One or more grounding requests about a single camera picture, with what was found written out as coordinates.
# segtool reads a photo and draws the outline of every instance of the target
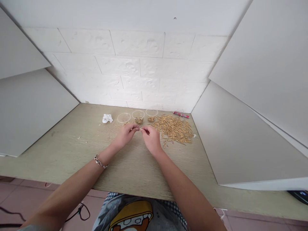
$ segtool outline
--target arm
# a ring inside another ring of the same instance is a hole
[[[123,126],[111,145],[98,155],[98,160],[103,165],[107,165],[112,157],[130,142],[138,130],[137,124]],[[48,227],[50,231],[59,230],[74,208],[88,194],[103,171],[102,166],[98,165],[94,159],[91,160],[60,185],[21,227],[40,225]]]
[[[191,230],[225,231],[224,224],[208,200],[162,150],[159,132],[151,126],[141,128],[141,132]]]

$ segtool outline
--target forearm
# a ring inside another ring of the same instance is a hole
[[[98,155],[98,160],[107,165],[118,151],[119,149],[111,144]],[[48,224],[51,230],[59,230],[103,171],[102,166],[94,159],[91,160],[60,185],[41,205],[37,213],[23,224],[23,227],[29,224]]]
[[[191,230],[225,230],[211,204],[164,151],[154,155]]]

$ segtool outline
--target bracelet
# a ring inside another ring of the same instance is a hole
[[[96,162],[98,165],[102,166],[104,169],[108,168],[109,165],[107,165],[107,166],[106,166],[106,165],[103,165],[102,162],[100,162],[99,160],[97,160],[97,155],[95,155],[94,159],[95,159],[95,162]]]

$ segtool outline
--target clear plastic cup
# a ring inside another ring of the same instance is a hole
[[[149,109],[147,109],[145,111],[145,113],[148,115],[148,121],[152,123],[155,120],[155,116],[157,116],[157,114],[158,114],[158,110],[149,110]]]
[[[121,124],[124,124],[128,122],[130,119],[131,119],[131,114],[124,112],[118,115],[117,121],[120,122]]]
[[[132,117],[135,119],[136,124],[142,124],[145,116],[144,111],[137,110],[132,113]]]

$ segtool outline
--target white tissue paper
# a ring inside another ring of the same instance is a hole
[[[110,121],[110,122],[113,121],[111,115],[110,115],[110,114],[108,114],[108,115],[104,114],[103,123],[105,124],[105,123],[107,123],[108,121]]]

